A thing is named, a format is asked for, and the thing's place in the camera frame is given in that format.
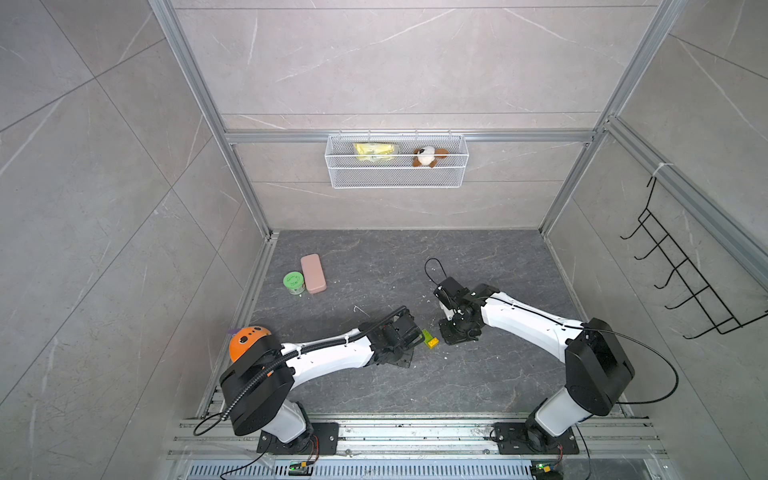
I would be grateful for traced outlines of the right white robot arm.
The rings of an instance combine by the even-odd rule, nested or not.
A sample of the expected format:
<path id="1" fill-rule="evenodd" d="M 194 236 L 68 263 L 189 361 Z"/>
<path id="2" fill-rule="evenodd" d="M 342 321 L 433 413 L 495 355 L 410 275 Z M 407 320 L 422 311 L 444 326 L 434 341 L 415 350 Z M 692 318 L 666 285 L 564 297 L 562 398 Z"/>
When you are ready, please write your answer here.
<path id="1" fill-rule="evenodd" d="M 476 341 L 484 327 L 511 333 L 551 354 L 565 366 L 565 385 L 526 420 L 532 443 L 544 444 L 592 416 L 608 415 L 635 376 L 616 333 L 604 321 L 559 317 L 520 302 L 487 284 L 473 289 L 452 277 L 434 290 L 450 345 Z"/>

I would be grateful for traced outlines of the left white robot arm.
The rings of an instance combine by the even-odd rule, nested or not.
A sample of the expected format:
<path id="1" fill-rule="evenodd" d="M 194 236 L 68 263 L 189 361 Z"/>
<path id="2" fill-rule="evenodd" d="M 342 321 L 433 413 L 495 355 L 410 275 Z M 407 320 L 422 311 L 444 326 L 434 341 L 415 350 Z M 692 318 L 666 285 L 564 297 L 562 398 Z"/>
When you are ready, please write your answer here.
<path id="1" fill-rule="evenodd" d="M 423 331 L 404 306 L 341 335 L 311 342 L 283 342 L 263 326 L 242 328 L 230 339 L 231 365 L 219 379 L 224 397 L 220 418 L 231 422 L 237 436 L 263 432 L 285 446 L 305 442 L 313 427 L 303 406 L 289 399 L 292 390 L 343 370 L 407 368 L 423 342 Z"/>

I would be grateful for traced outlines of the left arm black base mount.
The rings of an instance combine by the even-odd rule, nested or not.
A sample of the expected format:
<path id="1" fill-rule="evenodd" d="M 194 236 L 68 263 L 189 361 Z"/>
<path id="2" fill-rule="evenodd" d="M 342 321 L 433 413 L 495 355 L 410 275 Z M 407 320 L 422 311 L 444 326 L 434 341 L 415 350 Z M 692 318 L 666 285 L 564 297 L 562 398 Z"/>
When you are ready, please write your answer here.
<path id="1" fill-rule="evenodd" d="M 267 432 L 260 435 L 257 452 L 275 455 L 329 456 L 335 455 L 339 441 L 339 424 L 336 422 L 314 423 L 289 443 L 282 443 Z"/>

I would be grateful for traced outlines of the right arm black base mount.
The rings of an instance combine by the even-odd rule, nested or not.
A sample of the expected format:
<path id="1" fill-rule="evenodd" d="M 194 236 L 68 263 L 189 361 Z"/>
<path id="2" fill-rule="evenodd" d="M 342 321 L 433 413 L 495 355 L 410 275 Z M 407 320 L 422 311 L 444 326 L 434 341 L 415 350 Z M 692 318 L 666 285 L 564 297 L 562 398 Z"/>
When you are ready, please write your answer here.
<path id="1" fill-rule="evenodd" d="M 553 437 L 523 421 L 497 422 L 489 434 L 502 455 L 576 455 L 579 447 L 571 428 Z"/>

